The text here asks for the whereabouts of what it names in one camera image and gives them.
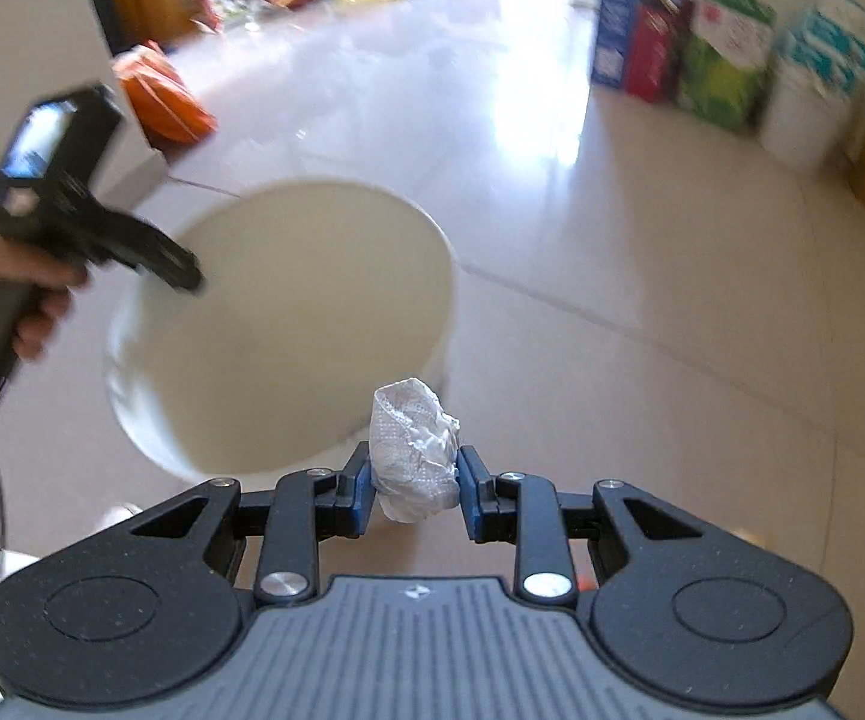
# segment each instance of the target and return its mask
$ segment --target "handheld controller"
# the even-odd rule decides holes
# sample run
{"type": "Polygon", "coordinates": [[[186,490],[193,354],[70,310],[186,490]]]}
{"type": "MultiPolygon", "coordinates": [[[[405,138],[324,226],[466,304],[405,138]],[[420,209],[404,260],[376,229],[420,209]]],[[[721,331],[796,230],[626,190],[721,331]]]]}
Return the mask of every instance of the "handheld controller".
{"type": "MultiPolygon", "coordinates": [[[[176,289],[197,290],[203,277],[195,255],[152,225],[104,207],[89,189],[121,121],[101,85],[32,105],[0,163],[0,235],[71,262],[144,268],[176,289]]],[[[35,285],[0,283],[0,388],[16,364],[16,324],[41,297],[35,285]]]]}

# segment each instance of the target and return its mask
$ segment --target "human hand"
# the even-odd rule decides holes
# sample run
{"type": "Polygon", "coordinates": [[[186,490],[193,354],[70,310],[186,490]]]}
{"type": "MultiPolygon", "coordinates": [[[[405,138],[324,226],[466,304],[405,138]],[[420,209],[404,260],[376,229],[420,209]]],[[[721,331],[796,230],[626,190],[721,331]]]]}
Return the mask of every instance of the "human hand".
{"type": "Polygon", "coordinates": [[[0,237],[0,281],[30,282],[49,290],[38,311],[23,317],[16,327],[13,349],[23,360],[35,360],[55,329],[56,322],[72,306],[70,287],[88,283],[85,268],[56,260],[31,245],[6,241],[0,237]]]}

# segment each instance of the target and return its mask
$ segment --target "metal screw head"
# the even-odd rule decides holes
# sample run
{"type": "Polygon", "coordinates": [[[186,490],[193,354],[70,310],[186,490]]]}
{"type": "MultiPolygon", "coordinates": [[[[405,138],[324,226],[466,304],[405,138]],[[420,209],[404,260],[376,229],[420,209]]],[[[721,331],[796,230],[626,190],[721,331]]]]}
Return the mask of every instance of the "metal screw head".
{"type": "Polygon", "coordinates": [[[262,577],[258,586],[262,592],[276,598],[289,598],[306,591],[309,580],[294,571],[274,571],[262,577]]]}
{"type": "Polygon", "coordinates": [[[562,574],[530,574],[522,586],[538,598],[561,598],[573,589],[573,583],[562,574]]]}

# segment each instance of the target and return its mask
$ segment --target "controller screen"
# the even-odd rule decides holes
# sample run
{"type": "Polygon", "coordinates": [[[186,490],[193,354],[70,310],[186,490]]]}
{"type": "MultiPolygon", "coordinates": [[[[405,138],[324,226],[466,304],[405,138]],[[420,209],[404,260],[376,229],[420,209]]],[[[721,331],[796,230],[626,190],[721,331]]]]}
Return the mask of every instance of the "controller screen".
{"type": "Polygon", "coordinates": [[[45,175],[75,110],[75,104],[69,100],[32,108],[8,150],[2,172],[10,178],[41,178],[45,175]]]}

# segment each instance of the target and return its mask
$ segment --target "logo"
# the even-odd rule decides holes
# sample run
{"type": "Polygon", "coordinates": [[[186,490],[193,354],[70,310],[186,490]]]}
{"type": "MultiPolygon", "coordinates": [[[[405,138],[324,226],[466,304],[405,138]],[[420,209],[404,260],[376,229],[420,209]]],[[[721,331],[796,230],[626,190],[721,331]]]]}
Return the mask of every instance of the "logo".
{"type": "Polygon", "coordinates": [[[432,590],[424,584],[413,584],[413,586],[405,589],[405,597],[411,598],[413,601],[421,601],[424,598],[429,597],[431,594],[432,590]]]}

